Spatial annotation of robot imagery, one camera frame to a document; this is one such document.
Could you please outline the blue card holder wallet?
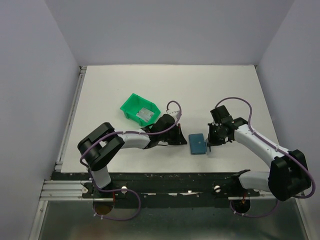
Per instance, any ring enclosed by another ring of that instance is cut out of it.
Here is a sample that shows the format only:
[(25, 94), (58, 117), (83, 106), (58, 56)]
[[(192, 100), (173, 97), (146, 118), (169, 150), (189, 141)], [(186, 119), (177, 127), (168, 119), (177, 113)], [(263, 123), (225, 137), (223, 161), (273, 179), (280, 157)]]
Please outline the blue card holder wallet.
[(207, 147), (202, 133), (194, 133), (188, 135), (189, 148), (191, 155), (204, 155), (207, 152)]

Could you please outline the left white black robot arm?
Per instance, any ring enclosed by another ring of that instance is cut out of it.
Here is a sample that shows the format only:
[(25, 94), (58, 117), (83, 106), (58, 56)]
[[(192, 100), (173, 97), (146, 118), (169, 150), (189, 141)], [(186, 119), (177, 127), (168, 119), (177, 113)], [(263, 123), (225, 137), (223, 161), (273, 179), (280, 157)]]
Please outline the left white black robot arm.
[(171, 146), (186, 145), (178, 118), (164, 114), (155, 123), (139, 130), (117, 131), (104, 122), (77, 145), (84, 165), (94, 181), (93, 191), (101, 198), (111, 191), (108, 164), (121, 149), (151, 149), (160, 142)]

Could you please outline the green plastic bin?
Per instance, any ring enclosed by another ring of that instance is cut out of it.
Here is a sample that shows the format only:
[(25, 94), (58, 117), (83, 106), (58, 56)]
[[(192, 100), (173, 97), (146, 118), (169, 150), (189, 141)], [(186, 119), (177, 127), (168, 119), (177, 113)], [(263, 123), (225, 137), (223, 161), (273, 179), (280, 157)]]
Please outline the green plastic bin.
[(138, 123), (141, 127), (154, 124), (161, 114), (155, 103), (132, 93), (120, 107), (124, 116)]

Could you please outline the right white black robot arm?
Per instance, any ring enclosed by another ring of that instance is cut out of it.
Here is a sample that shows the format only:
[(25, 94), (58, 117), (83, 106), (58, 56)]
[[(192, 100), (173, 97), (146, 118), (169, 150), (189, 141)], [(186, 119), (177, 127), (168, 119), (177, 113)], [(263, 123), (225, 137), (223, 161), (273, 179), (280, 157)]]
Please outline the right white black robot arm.
[(300, 150), (288, 150), (267, 138), (258, 137), (248, 121), (242, 117), (233, 118), (224, 105), (210, 113), (213, 122), (208, 124), (209, 148), (236, 141), (269, 167), (268, 172), (245, 169), (234, 174), (230, 183), (230, 191), (234, 195), (241, 196), (247, 190), (262, 190), (284, 202), (311, 187), (306, 157)]

